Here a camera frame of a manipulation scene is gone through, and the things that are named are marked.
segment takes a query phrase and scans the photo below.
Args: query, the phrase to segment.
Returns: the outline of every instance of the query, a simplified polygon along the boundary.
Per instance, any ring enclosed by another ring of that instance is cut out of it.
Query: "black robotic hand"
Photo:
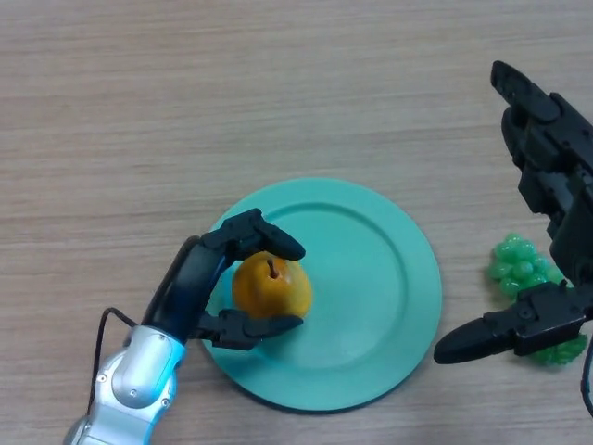
[[[305,249],[289,234],[266,222],[261,210],[252,209],[223,222],[221,227],[185,241],[142,324],[163,330],[184,343],[207,339],[218,348],[250,350],[263,338],[275,337],[302,324],[296,316],[251,320],[243,311],[206,312],[214,286],[235,261],[261,251],[297,261]]]
[[[507,310],[486,313],[444,336],[435,347],[437,363],[505,350],[530,354],[576,338],[593,319],[593,126],[562,96],[546,95],[504,62],[494,62],[490,81],[509,104],[501,128],[521,170],[519,192],[533,213],[549,217],[550,255],[574,288],[546,283],[520,292]],[[589,345],[581,392],[591,415],[592,361]]]

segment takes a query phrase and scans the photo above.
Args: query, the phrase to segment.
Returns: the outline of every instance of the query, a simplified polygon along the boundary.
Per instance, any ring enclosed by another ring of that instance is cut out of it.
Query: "black cable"
[[[103,311],[103,315],[101,315],[101,321],[99,322],[99,330],[96,333],[95,357],[93,359],[93,379],[91,380],[91,394],[89,396],[89,405],[86,408],[86,415],[91,413],[91,406],[95,400],[95,380],[96,375],[99,373],[99,365],[101,364],[101,346],[103,345],[103,334],[105,333],[105,324],[107,323],[107,318],[111,313],[117,316],[129,327],[134,327],[138,324],[119,309],[107,308]]]
[[[587,407],[587,411],[593,417],[593,402],[591,402],[589,375],[591,373],[591,362],[593,362],[593,340],[589,342],[587,355],[585,356],[585,364],[583,364],[583,376],[581,378],[581,394],[583,395],[583,402]]]

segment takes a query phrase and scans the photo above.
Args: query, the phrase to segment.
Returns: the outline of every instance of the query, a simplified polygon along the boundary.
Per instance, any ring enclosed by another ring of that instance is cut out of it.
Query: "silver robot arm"
[[[99,369],[92,410],[72,426],[64,445],[150,443],[153,429],[175,398],[175,370],[185,346],[143,325],[132,329],[126,343]]]
[[[147,445],[176,394],[176,369],[190,339],[216,348],[251,350],[263,338],[276,337],[303,321],[296,316],[251,320],[243,311],[206,311],[222,273],[235,261],[268,251],[298,261],[305,249],[289,234],[252,209],[233,216],[215,231],[191,236],[165,274],[144,319],[136,324],[109,308],[101,319],[95,350],[93,385],[87,415],[69,430],[64,445]],[[109,313],[132,329],[122,350],[99,365]]]

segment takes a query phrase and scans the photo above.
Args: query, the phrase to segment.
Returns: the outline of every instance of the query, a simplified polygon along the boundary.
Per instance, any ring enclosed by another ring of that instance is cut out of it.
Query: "yellow pear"
[[[259,252],[235,271],[233,300],[238,309],[254,319],[277,315],[304,318],[311,306],[312,290],[298,261]]]

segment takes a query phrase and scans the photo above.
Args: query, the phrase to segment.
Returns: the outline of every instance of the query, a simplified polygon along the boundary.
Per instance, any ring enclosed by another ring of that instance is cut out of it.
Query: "wooden table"
[[[286,178],[365,184],[418,222],[441,264],[439,336],[490,310],[489,250],[511,230],[549,245],[516,191],[491,63],[593,119],[592,21],[588,0],[0,3],[0,441],[61,443],[101,311],[138,320],[187,236]],[[124,334],[108,324],[105,354]],[[192,344],[154,443],[585,444],[581,363],[428,357],[387,398],[309,417],[239,394]]]

